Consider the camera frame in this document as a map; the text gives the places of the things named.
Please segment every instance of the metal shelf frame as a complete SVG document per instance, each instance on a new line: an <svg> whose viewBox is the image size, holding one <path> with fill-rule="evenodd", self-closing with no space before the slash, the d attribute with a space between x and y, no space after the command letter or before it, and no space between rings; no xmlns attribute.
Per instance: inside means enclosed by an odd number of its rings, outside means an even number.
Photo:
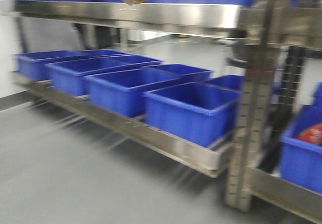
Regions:
<svg viewBox="0 0 322 224"><path fill-rule="evenodd" d="M234 208L247 211L254 195L315 223L322 223L321 195L254 167L265 153L264 143L272 142L271 138L264 137L266 127L271 124L272 135L278 135L281 125L276 126L276 123L281 118L287 119L292 112L294 96L291 92L297 91L300 82L300 77L294 74L300 76L299 69L303 68L304 49L299 47L322 49L322 10L312 8L318 5L318 0L300 0L299 6L305 9L289 8L289 2L258 0L251 9L231 5L142 4L130 7L126 4L30 1L2 2L0 7L6 14L16 17L204 37L246 37L249 59L237 127L232 143L226 143L216 151L157 131L137 119L105 111L85 99L72 98L45 84L17 81L33 95L120 131L210 177L217 176L229 166L225 202ZM276 117L270 123L268 106L281 45L296 47L289 52L284 72L286 87L280 93Z"/></svg>
<svg viewBox="0 0 322 224"><path fill-rule="evenodd" d="M145 124L138 118L129 118L91 104L86 97L72 97L50 87L49 82L34 82L13 72L14 80L36 97L52 102L160 153L211 178L219 176L228 167L232 144L231 134L205 148L183 138Z"/></svg>
<svg viewBox="0 0 322 224"><path fill-rule="evenodd" d="M249 11L237 5L38 1L3 1L0 7L18 17L216 38L244 38Z"/></svg>

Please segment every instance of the vertical metal post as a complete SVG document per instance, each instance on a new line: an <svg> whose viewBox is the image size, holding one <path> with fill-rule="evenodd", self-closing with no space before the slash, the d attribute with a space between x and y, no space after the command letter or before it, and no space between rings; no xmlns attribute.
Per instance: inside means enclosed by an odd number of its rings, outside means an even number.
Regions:
<svg viewBox="0 0 322 224"><path fill-rule="evenodd" d="M277 110L273 118L273 130L279 132L290 119L304 68L306 50L290 47L281 81Z"/></svg>
<svg viewBox="0 0 322 224"><path fill-rule="evenodd" d="M128 29L120 29L121 51L123 52L128 52L127 40L128 40Z"/></svg>
<svg viewBox="0 0 322 224"><path fill-rule="evenodd" d="M96 30L94 25L82 25L86 48L97 49Z"/></svg>
<svg viewBox="0 0 322 224"><path fill-rule="evenodd" d="M23 33L23 28L22 28L22 22L21 18L15 18L16 22L16 27L17 27L17 32L18 32L18 38L20 39L20 48L22 53L28 52L28 47L26 44L26 39Z"/></svg>
<svg viewBox="0 0 322 224"><path fill-rule="evenodd" d="M143 30L140 30L139 31L139 45L138 45L138 52L142 55L144 55L144 50L145 50L145 47L144 47L144 31Z"/></svg>
<svg viewBox="0 0 322 224"><path fill-rule="evenodd" d="M251 196L246 191L246 167L251 165L263 142L268 104L279 49L267 44L274 7L289 0L260 0L249 18L246 76L239 103L239 116L233 143L225 202L247 211Z"/></svg>

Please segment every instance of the stainless steel shelf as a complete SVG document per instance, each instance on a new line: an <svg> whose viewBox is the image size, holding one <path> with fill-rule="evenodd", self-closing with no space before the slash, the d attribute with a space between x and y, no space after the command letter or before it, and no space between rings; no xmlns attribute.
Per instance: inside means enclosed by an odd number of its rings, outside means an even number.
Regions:
<svg viewBox="0 0 322 224"><path fill-rule="evenodd" d="M153 128L135 118L128 118L89 103L85 98L75 98L50 87L48 82L33 82L14 72L16 83L37 97L46 99L68 111L124 134L132 140L178 161L209 177L215 178L226 170L232 154L232 144L225 139L210 148L199 146L180 137Z"/></svg>
<svg viewBox="0 0 322 224"><path fill-rule="evenodd" d="M16 16L206 37L244 38L248 9L237 5L2 1Z"/></svg>
<svg viewBox="0 0 322 224"><path fill-rule="evenodd" d="M314 223L322 223L322 195L256 168L247 168L249 192Z"/></svg>
<svg viewBox="0 0 322 224"><path fill-rule="evenodd" d="M270 43L322 49L322 10L277 8Z"/></svg>

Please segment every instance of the metal shelving unit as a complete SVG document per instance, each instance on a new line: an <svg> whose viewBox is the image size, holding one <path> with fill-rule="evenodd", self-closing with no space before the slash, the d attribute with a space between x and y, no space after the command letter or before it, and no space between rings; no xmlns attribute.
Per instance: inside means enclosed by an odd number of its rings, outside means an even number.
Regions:
<svg viewBox="0 0 322 224"><path fill-rule="evenodd" d="M142 4L130 7L113 3L17 1L13 4L4 2L2 8L17 17L204 37L246 37L249 59L236 131L232 142L216 150L158 131L138 119L105 111L85 99L55 91L46 84L16 77L30 93L124 133L208 176L220 174L232 155L225 198L232 207L247 211L254 195L315 223L322 223L320 194L282 180L259 167L268 150L277 145L279 132L291 116L303 68L303 48L322 49L322 10L289 8L289 2L258 0L253 8L247 9L232 5ZM314 7L317 0L300 0L301 5ZM281 45L295 47L289 51L276 113L269 118L272 83ZM268 125L272 126L272 132L266 138L264 132Z"/></svg>
<svg viewBox="0 0 322 224"><path fill-rule="evenodd" d="M232 144L227 141L231 134L219 139L208 148L148 126L141 121L143 116L128 118L97 107L87 101L87 97L72 97L50 87L49 82L34 82L23 75L13 72L15 82L26 88L29 93L52 102L75 114L123 135L178 161L209 177L215 178L227 169L232 153Z"/></svg>
<svg viewBox="0 0 322 224"><path fill-rule="evenodd" d="M300 7L289 8L290 0L265 0L260 30L249 31L248 61L238 124L234 137L234 155L229 169L225 202L247 211L251 197L257 196L315 223L322 223L322 195L281 179L262 168L265 159L278 146L279 134L292 116L301 74L305 48L321 47L321 10L317 1L299 0ZM268 106L280 46L290 45L285 62L277 110L269 118ZM266 127L271 134L265 136ZM271 169L278 169L274 163Z"/></svg>

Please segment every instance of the bottom shelf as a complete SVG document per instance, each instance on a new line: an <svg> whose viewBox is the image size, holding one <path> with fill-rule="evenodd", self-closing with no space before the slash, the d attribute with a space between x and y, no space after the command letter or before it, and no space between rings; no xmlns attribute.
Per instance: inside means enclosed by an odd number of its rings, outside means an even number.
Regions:
<svg viewBox="0 0 322 224"><path fill-rule="evenodd" d="M260 169L248 168L250 193L314 223L322 223L322 195Z"/></svg>
<svg viewBox="0 0 322 224"><path fill-rule="evenodd" d="M209 148L199 146L180 137L153 128L139 121L105 110L89 103L84 97L72 97L49 87L48 82L34 82L21 74L13 73L15 82L32 95L43 98L68 111L121 134L180 162L200 173L215 178L228 167L232 155L232 143L228 136L213 143Z"/></svg>

